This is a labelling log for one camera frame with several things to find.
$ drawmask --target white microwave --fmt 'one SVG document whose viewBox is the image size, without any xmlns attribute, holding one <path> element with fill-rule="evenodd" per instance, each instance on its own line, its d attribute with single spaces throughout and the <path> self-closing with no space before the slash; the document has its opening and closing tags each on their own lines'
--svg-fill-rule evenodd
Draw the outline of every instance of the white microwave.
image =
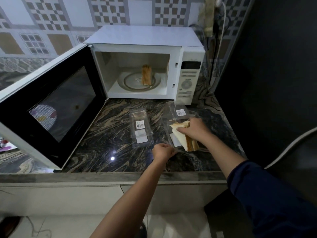
<svg viewBox="0 0 317 238">
<path fill-rule="evenodd" d="M 192 102 L 205 50 L 187 27 L 105 25 L 0 91 L 0 135 L 61 170 L 107 98 Z M 151 67 L 149 85 L 142 67 Z"/>
</svg>

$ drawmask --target glass turntable plate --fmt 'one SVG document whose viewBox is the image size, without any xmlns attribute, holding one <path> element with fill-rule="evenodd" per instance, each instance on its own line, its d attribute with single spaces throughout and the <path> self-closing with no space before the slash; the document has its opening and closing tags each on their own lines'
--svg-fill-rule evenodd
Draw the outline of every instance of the glass turntable plate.
<svg viewBox="0 0 317 238">
<path fill-rule="evenodd" d="M 118 84 L 121 88 L 131 92 L 145 92 L 156 88 L 161 82 L 159 75 L 152 74 L 152 85 L 147 86 L 142 84 L 142 73 L 132 73 L 128 76 L 121 76 L 118 79 Z"/>
</svg>

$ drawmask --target microwave door window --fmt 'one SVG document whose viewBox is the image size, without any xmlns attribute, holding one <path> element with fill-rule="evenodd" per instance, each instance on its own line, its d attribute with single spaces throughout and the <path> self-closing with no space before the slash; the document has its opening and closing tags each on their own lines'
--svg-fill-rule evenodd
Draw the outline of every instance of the microwave door window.
<svg viewBox="0 0 317 238">
<path fill-rule="evenodd" d="M 28 111 L 60 142 L 96 96 L 85 67 L 81 67 Z"/>
</svg>

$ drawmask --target white cabinet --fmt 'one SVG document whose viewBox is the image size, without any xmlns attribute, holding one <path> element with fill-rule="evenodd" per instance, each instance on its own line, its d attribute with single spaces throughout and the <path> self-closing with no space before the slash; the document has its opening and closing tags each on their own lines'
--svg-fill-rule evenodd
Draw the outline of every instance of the white cabinet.
<svg viewBox="0 0 317 238">
<path fill-rule="evenodd" d="M 0 192 L 0 211 L 16 216 L 104 215 L 123 195 L 120 186 L 14 187 L 0 190 L 7 192 Z"/>
<path fill-rule="evenodd" d="M 127 192 L 131 186 L 121 188 Z M 200 211 L 226 189 L 226 184 L 158 185 L 147 214 Z"/>
</svg>

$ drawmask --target microwave door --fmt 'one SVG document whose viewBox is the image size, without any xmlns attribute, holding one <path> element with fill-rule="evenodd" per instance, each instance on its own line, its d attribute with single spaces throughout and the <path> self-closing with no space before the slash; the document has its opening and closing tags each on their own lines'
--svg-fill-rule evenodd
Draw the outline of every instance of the microwave door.
<svg viewBox="0 0 317 238">
<path fill-rule="evenodd" d="M 91 50 L 80 44 L 0 91 L 0 134 L 61 170 L 105 102 Z"/>
</svg>

